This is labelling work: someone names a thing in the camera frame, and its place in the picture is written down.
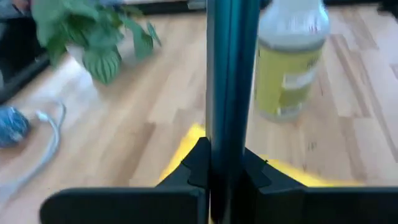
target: blue cloth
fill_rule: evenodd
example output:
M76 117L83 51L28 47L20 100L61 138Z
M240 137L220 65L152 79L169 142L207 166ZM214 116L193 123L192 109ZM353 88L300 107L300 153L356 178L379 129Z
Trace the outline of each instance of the blue cloth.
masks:
M13 107L0 107L0 148L13 147L30 130L29 121Z

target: wooden floor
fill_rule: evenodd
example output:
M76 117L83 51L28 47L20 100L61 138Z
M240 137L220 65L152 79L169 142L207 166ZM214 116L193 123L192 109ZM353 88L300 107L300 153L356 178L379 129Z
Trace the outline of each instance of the wooden floor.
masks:
M330 18L308 108L291 124L270 123L251 110L247 146L329 179L398 185L398 25L375 7L334 8ZM15 99L60 97L68 114L60 152L3 204L0 223L38 223L40 203L68 187L154 185L189 127L204 124L205 16L151 21L164 46L109 87L66 58ZM0 182L32 167L50 133L38 125L23 150L0 151Z

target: plastic bottle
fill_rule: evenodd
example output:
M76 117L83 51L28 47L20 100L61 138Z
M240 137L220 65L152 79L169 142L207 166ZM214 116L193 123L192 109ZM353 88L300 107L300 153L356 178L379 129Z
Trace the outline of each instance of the plastic bottle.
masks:
M273 0L260 17L254 102L272 121L301 112L330 31L322 0Z

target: white cable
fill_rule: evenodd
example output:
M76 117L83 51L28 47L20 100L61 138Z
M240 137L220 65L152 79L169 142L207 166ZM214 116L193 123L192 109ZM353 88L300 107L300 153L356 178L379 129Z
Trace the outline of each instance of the white cable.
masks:
M63 120L65 119L67 109L61 101L56 100L55 102L61 107L61 114L58 122L55 122L47 113L44 113L43 111L36 111L38 119L41 122L48 122L53 128L53 136L47 146L47 150L45 151L40 162L28 173L19 177L13 182L8 182L0 185L0 208L2 207L2 205L5 205L9 198L13 196L21 187L23 187L33 177L35 177L49 163L49 161L51 161L55 153L58 151L58 147L60 144L60 128Z

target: yellow object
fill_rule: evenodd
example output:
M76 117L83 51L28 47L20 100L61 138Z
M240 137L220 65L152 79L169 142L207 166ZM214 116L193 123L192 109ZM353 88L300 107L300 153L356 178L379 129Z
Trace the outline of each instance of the yellow object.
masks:
M194 124L188 134L182 139L180 147L175 152L169 165L163 171L160 176L159 182L164 180L169 174L171 174L180 165L181 161L188 155L191 149L195 146L200 137L205 136L205 130L198 124ZM265 155L260 155L262 159L266 159ZM358 187L362 184L358 182L345 182L338 180L326 180L317 175L312 175L301 170L298 170L288 164L280 162L276 159L268 159L268 163L275 169L283 172L289 177L299 181L307 187Z
M321 47L284 52L259 41L254 100L262 114L284 118L300 112L315 79Z

